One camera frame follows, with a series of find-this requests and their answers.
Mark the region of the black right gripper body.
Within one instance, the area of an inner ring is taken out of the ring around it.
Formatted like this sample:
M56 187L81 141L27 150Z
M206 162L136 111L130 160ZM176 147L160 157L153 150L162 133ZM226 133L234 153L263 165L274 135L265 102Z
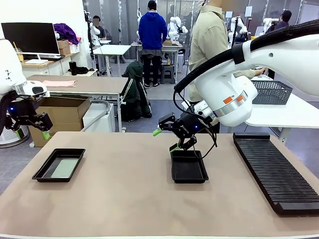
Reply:
M198 133L208 133L207 127L195 116L182 113L173 123L173 133L179 138L191 138Z

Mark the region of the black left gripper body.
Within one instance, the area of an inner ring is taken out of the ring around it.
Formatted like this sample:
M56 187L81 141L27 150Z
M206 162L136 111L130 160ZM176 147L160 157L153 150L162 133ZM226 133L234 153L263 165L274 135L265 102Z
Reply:
M36 125L36 109L38 103L31 100L21 100L9 103L8 113L19 125Z

